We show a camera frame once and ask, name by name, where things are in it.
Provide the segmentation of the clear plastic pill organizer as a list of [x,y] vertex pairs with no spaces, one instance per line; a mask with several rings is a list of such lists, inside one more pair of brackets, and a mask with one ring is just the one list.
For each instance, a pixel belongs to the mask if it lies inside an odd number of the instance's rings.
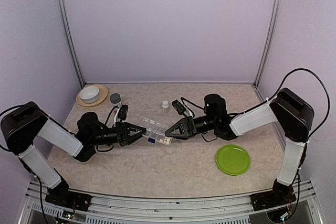
[[142,117],[142,127],[146,128],[146,134],[143,137],[147,138],[150,143],[160,143],[159,139],[165,137],[164,132],[168,129],[168,126],[162,123],[159,123],[153,119]]

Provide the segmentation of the small white pill bottle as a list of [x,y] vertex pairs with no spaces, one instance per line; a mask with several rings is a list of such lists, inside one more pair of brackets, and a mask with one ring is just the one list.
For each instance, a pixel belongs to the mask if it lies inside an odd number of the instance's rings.
[[162,101],[162,111],[163,112],[169,111],[169,102],[167,100]]

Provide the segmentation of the orange label pill bottle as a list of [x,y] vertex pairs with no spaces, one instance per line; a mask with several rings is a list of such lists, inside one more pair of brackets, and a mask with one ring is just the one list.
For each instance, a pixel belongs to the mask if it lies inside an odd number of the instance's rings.
[[122,106],[121,96],[118,93],[113,93],[110,95],[110,102],[114,113],[116,113],[116,111]]

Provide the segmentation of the grey bottle cap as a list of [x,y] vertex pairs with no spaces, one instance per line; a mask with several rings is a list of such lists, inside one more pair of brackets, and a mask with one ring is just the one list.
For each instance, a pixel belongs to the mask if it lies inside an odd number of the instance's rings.
[[113,104],[117,104],[121,102],[121,97],[118,93],[113,93],[110,95],[110,102]]

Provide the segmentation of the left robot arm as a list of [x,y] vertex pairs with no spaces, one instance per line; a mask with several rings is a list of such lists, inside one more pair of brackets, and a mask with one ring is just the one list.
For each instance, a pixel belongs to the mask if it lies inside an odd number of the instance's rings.
[[73,201],[67,182],[52,168],[34,144],[42,138],[80,162],[91,159],[101,145],[113,149],[115,144],[128,146],[139,140],[146,128],[128,123],[128,106],[118,109],[111,127],[100,122],[94,112],[83,114],[73,133],[44,112],[35,102],[13,106],[1,112],[1,132],[6,146],[1,148],[19,158],[27,170],[48,187],[48,192],[66,206]]

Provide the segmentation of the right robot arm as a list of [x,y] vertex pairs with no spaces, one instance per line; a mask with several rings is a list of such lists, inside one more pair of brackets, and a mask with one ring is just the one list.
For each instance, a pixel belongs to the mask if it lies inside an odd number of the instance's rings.
[[305,100],[279,86],[270,98],[238,113],[228,113],[225,99],[214,93],[204,97],[202,110],[205,114],[198,118],[187,116],[186,106],[181,101],[175,100],[172,105],[184,117],[164,134],[179,140],[213,131],[217,138],[231,141],[262,126],[278,123],[286,138],[285,154],[268,199],[273,205],[279,205],[288,198],[288,188],[298,177],[305,160],[308,140],[316,132],[311,128],[314,110]]

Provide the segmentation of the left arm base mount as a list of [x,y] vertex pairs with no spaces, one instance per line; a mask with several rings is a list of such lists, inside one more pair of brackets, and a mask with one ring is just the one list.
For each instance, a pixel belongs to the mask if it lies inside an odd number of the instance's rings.
[[91,203],[91,195],[77,193],[67,188],[48,188],[45,201],[72,210],[87,212]]

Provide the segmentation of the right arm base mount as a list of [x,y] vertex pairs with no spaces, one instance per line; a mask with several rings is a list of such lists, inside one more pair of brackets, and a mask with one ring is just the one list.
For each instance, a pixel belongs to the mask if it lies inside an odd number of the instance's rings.
[[252,194],[250,200],[254,211],[258,211],[295,202],[297,198],[292,186],[275,180],[271,190]]

